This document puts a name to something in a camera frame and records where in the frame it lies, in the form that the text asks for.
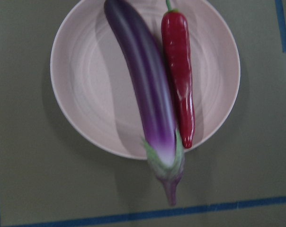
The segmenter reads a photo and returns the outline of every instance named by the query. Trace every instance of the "purple eggplant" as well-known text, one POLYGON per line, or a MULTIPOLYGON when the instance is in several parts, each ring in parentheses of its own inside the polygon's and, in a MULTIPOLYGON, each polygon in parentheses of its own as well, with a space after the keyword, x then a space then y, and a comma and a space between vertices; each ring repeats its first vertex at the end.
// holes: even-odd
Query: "purple eggplant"
POLYGON ((123 51, 138 103, 147 161, 176 203, 184 152, 161 52, 140 14, 125 0, 106 0, 104 11, 123 51))

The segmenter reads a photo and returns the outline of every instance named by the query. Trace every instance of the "chili pepper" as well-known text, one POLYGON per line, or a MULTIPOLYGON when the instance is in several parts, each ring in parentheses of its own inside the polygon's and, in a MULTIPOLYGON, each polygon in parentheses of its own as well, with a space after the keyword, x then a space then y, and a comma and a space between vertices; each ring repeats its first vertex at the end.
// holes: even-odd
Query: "chili pepper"
POLYGON ((161 52, 143 18, 128 2, 106 0, 104 12, 130 72, 147 161, 163 184, 170 205, 175 205, 184 153, 161 52))
POLYGON ((168 11, 161 22, 163 51, 170 70, 173 96, 182 143, 185 148, 192 147, 195 133, 195 111, 192 94, 192 69, 188 22, 177 9, 168 11))

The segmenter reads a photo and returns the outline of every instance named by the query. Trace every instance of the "green table surface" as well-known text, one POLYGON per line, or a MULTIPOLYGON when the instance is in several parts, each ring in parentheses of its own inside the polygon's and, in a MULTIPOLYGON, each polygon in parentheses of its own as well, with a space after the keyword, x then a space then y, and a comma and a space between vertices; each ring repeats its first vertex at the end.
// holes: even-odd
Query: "green table surface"
MULTIPOLYGON (((57 104, 51 48, 77 2, 0 0, 1 226, 171 209, 145 161, 89 143, 57 104)), ((241 84, 223 126, 186 154, 176 208, 286 196, 286 53, 275 1, 209 2, 234 35, 241 84)), ((103 226, 286 227, 286 204, 103 226)))

